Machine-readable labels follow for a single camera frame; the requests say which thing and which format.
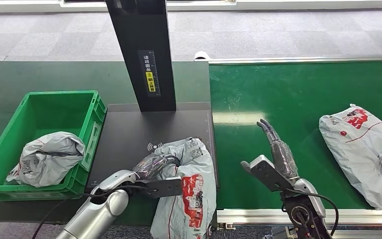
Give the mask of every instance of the plastic crate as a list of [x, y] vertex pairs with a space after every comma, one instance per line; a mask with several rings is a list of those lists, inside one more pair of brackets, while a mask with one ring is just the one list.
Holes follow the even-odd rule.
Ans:
[[[25, 95], [0, 136], [0, 200], [55, 200], [84, 192], [106, 106], [97, 91], [31, 92]], [[86, 145], [84, 159], [58, 185], [9, 185], [8, 172], [25, 144], [45, 134], [66, 131]]]

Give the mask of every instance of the wireless icon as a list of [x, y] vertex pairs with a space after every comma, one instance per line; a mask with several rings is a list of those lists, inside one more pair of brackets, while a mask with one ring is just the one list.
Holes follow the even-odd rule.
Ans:
[[163, 146], [163, 144], [162, 143], [159, 143], [159, 144], [152, 144], [152, 143], [149, 143], [148, 145], [147, 145], [147, 150], [149, 151], [149, 152], [153, 152], [156, 148], [159, 148], [159, 147], [162, 147]]

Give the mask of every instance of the black platform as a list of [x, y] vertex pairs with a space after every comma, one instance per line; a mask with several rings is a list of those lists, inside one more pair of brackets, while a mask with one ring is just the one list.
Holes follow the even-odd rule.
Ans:
[[175, 112], [141, 112], [137, 104], [108, 105], [86, 191], [118, 170], [131, 170], [164, 143], [191, 136], [201, 138], [210, 152], [219, 187], [210, 102], [177, 103]]

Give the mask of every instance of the package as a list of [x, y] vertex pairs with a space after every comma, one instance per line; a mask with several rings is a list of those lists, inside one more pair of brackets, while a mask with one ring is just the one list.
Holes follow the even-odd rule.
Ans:
[[168, 164], [157, 176], [182, 178], [183, 194], [159, 200], [150, 233], [155, 239], [203, 239], [216, 210], [216, 182], [211, 156], [198, 138], [166, 143], [155, 153], [171, 154], [181, 165]]
[[6, 181], [45, 187], [59, 184], [84, 157], [84, 144], [74, 134], [56, 132], [42, 136], [22, 150], [19, 163]]
[[351, 185], [372, 207], [382, 209], [382, 121], [350, 105], [322, 116], [319, 129]]

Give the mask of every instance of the cable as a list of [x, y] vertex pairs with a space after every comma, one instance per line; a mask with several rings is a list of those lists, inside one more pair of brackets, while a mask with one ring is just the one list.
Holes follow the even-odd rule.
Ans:
[[293, 193], [296, 193], [296, 194], [302, 194], [302, 195], [307, 195], [307, 196], [313, 196], [313, 197], [317, 197], [317, 198], [322, 198], [322, 199], [326, 200], [327, 202], [329, 202], [329, 203], [332, 205], [332, 207], [334, 208], [335, 213], [336, 213], [335, 224], [333, 225], [332, 231], [330, 232], [330, 235], [333, 236], [333, 234], [334, 234], [335, 231], [336, 231], [337, 224], [339, 223], [339, 211], [337, 210], [337, 206], [336, 206], [336, 204], [335, 204], [332, 200], [330, 200], [328, 197], [325, 197], [325, 196], [320, 195], [320, 194], [306, 193], [306, 192], [303, 192], [303, 191], [293, 190], [293, 189], [289, 189], [289, 188], [286, 188], [286, 190], [288, 190], [288, 191], [290, 191], [290, 192], [293, 192]]
[[102, 197], [105, 197], [105, 196], [108, 196], [109, 194], [113, 193], [114, 191], [116, 190], [119, 190], [119, 189], [128, 189], [128, 188], [135, 188], [135, 189], [148, 189], [146, 187], [141, 187], [141, 186], [136, 186], [136, 185], [125, 185], [125, 186], [119, 186], [119, 187], [116, 187], [114, 188], [113, 190], [110, 190], [108, 192], [105, 192], [103, 194], [99, 194], [99, 195], [94, 195], [94, 194], [89, 194], [89, 193], [79, 193], [79, 194], [75, 194], [75, 195], [72, 195], [72, 196], [69, 196], [68, 198], [60, 201], [58, 204], [56, 204], [47, 214], [46, 216], [43, 218], [43, 220], [40, 222], [39, 226], [37, 227], [36, 231], [34, 232], [33, 234], [33, 237], [31, 239], [35, 239], [37, 234], [39, 233], [40, 231], [40, 228], [43, 226], [43, 224], [45, 223], [46, 219], [50, 216], [50, 214], [58, 207], [60, 206], [61, 204], [63, 204], [64, 202], [68, 201], [69, 199], [71, 198], [74, 198], [74, 197], [78, 197], [78, 196], [81, 196], [81, 197], [84, 197], [84, 196], [88, 196], [88, 197], [92, 197], [92, 198], [102, 198]]
[[282, 208], [281, 208], [281, 210], [282, 210], [282, 212], [286, 212], [286, 208], [285, 208], [285, 204], [284, 203], [282, 203]]

